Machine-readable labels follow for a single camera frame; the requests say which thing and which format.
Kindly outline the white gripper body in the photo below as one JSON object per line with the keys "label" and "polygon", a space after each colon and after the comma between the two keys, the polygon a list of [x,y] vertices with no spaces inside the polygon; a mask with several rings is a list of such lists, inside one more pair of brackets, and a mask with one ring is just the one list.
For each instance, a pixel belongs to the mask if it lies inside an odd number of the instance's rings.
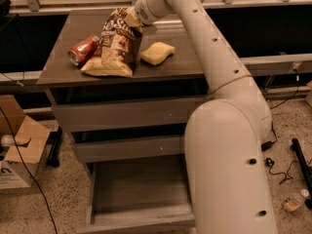
{"label": "white gripper body", "polygon": [[166,0],[137,0],[135,11],[140,21],[151,25],[173,12]]}

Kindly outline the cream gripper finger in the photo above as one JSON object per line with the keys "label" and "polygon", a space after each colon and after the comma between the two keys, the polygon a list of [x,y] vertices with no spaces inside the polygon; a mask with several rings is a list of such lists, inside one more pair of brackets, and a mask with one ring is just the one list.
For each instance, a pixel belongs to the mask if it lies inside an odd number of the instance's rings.
{"label": "cream gripper finger", "polygon": [[137,15],[136,9],[134,7],[129,7],[126,9],[125,21],[128,26],[142,26],[141,20]]}

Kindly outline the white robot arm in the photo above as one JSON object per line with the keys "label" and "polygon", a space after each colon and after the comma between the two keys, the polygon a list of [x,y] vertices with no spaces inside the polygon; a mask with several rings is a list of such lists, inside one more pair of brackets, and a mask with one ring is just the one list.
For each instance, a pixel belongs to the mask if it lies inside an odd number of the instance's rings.
{"label": "white robot arm", "polygon": [[184,153],[197,234],[278,234],[261,154],[272,116],[203,0],[137,0],[140,20],[179,16],[210,99],[191,114]]}

